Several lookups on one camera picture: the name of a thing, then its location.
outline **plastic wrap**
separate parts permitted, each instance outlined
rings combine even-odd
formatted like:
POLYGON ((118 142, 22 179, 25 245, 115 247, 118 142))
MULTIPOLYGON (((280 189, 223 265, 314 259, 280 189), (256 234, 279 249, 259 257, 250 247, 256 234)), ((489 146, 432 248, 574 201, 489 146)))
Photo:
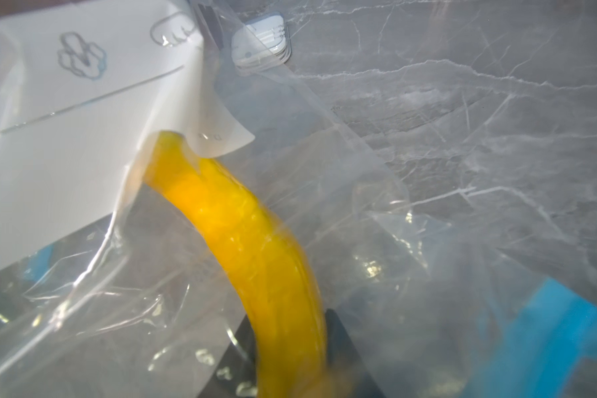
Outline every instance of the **plastic wrap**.
MULTIPOLYGON (((548 351, 512 337, 542 327, 523 336, 552 341, 531 324, 552 309, 539 292, 568 291, 460 226, 412 214, 401 182, 285 67, 236 73, 229 40, 242 24, 223 2, 193 9, 216 16, 204 23, 215 91, 256 136, 220 161, 294 234, 382 393, 489 398, 498 380, 519 389, 498 396, 547 391, 532 378, 548 351), (533 357, 515 363, 518 350, 533 357)), ((122 196, 110 217, 0 271, 0 397, 196 397, 227 377, 216 366, 240 344, 244 309, 221 266, 154 190, 129 183, 122 196)), ((597 367, 592 348, 560 376, 584 357, 597 367)), ((227 396, 254 396, 253 386, 227 396)))

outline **blue object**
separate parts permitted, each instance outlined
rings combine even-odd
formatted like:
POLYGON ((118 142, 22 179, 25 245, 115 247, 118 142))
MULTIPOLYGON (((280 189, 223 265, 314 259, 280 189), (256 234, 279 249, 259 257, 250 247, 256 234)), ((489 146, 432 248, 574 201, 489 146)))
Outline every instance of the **blue object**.
POLYGON ((597 307, 549 279, 461 398, 556 398, 584 357, 597 359, 597 307))
POLYGON ((24 271, 24 279, 37 282, 49 270, 51 255, 53 254, 53 243, 41 248, 31 256, 27 263, 27 269, 24 271))

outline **yellow tube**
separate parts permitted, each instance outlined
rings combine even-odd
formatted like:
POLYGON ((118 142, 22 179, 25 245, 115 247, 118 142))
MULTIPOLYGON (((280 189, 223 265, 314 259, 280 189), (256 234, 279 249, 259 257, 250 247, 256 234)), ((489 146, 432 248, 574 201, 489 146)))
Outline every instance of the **yellow tube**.
POLYGON ((318 286, 290 232, 178 134, 160 133, 144 181, 197 228, 239 294, 256 337, 257 397, 331 396, 318 286))

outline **gray marble surface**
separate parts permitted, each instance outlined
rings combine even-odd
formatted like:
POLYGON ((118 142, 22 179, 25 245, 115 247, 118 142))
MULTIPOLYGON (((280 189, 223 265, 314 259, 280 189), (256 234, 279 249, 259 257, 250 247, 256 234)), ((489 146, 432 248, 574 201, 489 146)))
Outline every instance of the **gray marble surface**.
POLYGON ((597 302, 597 0, 232 0, 409 189, 597 302))

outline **printed icon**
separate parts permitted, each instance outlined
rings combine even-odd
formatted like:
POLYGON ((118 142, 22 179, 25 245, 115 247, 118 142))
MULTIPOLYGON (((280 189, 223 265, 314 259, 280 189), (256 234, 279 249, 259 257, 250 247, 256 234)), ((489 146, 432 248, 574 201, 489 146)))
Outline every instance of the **printed icon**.
POLYGON ((62 50, 58 62, 64 69, 81 78, 97 80, 106 70, 106 52, 95 43, 87 43, 75 32, 60 35, 62 50))
POLYGON ((155 22, 150 28, 150 37, 162 47, 174 47, 185 43, 197 30, 197 25, 184 12, 176 12, 155 22))

